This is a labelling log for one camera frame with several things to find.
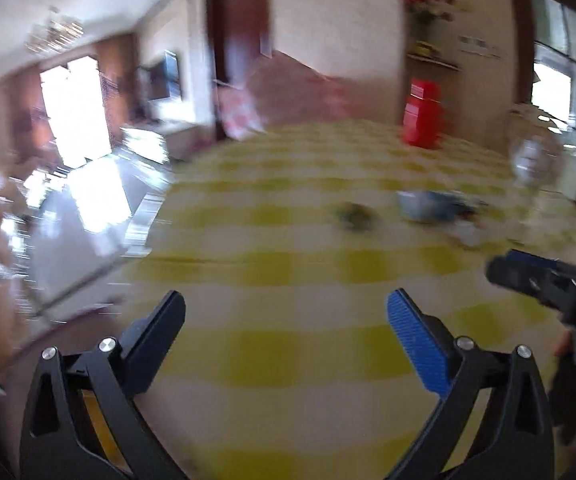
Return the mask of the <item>wooden wall shelf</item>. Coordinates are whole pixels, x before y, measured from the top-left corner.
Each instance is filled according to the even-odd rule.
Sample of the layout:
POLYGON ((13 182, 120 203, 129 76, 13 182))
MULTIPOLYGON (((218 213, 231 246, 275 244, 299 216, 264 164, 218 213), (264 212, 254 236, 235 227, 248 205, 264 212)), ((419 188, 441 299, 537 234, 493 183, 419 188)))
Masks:
POLYGON ((443 58, 440 49, 426 41, 415 41, 407 51, 407 58, 413 61, 447 68, 448 70, 455 70, 455 72, 459 72, 460 70, 458 64, 443 58))

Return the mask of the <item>white floral teapot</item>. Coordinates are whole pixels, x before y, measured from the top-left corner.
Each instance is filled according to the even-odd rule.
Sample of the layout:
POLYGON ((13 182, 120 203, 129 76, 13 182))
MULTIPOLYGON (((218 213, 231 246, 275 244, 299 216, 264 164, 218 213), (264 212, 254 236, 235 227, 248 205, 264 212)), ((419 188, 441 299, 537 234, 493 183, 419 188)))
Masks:
POLYGON ((513 104, 506 116, 504 133, 519 193, 531 196, 557 182, 563 144, 561 131, 550 114, 533 104, 513 104))

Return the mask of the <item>yellow checkered tablecloth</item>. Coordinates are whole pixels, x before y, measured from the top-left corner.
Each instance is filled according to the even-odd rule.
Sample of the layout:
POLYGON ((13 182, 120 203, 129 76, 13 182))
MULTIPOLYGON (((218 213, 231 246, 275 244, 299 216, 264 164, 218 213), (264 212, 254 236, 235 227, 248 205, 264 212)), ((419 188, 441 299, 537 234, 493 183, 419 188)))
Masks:
POLYGON ((149 252, 114 273, 119 322, 170 290, 186 321, 139 410, 194 479, 381 479, 434 408, 385 316, 406 289, 480 346, 533 349, 545 377, 561 333, 536 301, 486 281, 510 247, 507 159, 446 138, 434 151, 375 122, 271 130, 213 148, 178 170, 149 252), (458 192, 488 206, 477 248, 450 223, 407 220, 399 191, 458 192), (340 226, 371 208, 367 232, 340 226))

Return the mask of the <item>white tv cabinet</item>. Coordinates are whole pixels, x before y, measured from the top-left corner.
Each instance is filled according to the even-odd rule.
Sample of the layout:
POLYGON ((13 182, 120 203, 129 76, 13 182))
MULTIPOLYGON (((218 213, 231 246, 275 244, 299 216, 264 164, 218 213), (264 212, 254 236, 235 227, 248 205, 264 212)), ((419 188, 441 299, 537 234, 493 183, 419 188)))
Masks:
POLYGON ((191 122, 146 122, 121 130, 128 151, 160 165, 191 159, 203 142, 203 128, 191 122))

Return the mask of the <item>blue white snack bag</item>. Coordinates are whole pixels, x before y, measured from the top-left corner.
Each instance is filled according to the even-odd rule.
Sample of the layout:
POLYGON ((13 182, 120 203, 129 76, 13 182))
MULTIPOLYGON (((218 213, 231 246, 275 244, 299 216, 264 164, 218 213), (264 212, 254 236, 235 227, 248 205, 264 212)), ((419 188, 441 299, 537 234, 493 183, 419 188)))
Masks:
POLYGON ((397 205, 401 214, 419 223, 450 223, 471 219, 488 206, 485 200, 458 192, 430 190, 399 191, 397 205))

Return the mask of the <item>wall television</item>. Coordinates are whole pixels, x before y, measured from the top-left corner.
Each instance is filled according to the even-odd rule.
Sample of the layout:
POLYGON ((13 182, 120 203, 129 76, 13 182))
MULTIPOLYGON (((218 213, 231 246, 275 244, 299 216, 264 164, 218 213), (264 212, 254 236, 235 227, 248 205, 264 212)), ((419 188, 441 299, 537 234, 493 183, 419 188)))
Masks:
POLYGON ((148 102, 181 99, 183 84, 178 56, 164 51, 160 58, 148 65, 140 66, 145 96, 148 102))

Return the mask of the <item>pink checkered chair cover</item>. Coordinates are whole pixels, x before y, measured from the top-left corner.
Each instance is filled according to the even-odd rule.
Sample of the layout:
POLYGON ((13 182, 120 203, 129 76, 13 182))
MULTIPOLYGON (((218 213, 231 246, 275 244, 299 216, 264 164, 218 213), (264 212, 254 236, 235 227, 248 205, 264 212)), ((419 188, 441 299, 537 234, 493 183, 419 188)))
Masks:
POLYGON ((320 73, 278 50, 254 60, 241 81, 215 84, 216 118, 233 140, 311 122, 378 120, 384 104, 354 81, 320 73))

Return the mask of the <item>green snack packet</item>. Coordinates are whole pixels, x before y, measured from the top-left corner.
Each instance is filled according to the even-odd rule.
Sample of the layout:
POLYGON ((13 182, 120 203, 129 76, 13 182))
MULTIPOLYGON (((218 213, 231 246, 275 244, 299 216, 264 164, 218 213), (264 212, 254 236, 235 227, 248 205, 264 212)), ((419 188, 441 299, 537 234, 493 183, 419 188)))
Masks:
POLYGON ((371 208, 356 203, 344 203, 338 206, 335 209, 335 219, 344 229, 353 232, 370 231, 379 220, 371 208))

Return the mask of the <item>crystal chandelier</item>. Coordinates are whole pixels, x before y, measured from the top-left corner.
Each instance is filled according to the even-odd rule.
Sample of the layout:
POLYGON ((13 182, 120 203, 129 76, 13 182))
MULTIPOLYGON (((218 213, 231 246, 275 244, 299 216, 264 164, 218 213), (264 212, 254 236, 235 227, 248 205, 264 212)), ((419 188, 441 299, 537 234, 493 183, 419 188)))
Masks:
POLYGON ((36 54, 69 49, 84 34, 83 25, 51 6, 46 20, 35 24, 26 37, 26 48, 36 54))

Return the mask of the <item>red thermos jug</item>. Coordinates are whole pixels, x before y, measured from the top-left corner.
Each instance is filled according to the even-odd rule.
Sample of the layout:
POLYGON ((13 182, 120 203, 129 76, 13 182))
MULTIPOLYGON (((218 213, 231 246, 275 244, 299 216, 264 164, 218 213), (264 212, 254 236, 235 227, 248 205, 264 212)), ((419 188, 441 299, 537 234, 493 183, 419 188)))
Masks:
POLYGON ((440 139, 442 114, 438 84, 432 80, 411 79, 403 118, 404 141, 416 148, 434 150, 440 139))

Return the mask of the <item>red flower bouquet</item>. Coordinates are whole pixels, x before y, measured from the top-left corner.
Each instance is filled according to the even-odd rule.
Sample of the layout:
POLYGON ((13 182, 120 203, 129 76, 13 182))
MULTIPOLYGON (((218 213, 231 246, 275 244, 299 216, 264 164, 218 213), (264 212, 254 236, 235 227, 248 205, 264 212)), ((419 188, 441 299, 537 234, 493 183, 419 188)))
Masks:
POLYGON ((454 19, 452 7, 456 0, 403 0, 406 12, 421 25, 435 21, 451 22, 454 19))

